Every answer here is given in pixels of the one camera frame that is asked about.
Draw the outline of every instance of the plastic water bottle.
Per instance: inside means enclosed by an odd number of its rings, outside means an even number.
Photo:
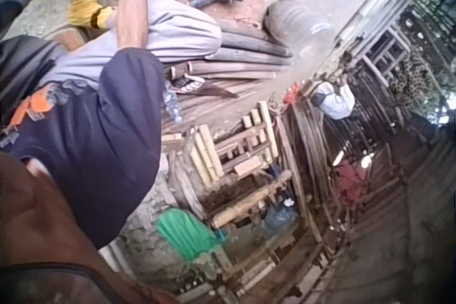
[[[177,103],[176,92],[172,90],[171,82],[165,81],[165,90],[163,91],[163,101],[165,102],[166,111],[170,117],[177,123],[182,122],[180,106]]]

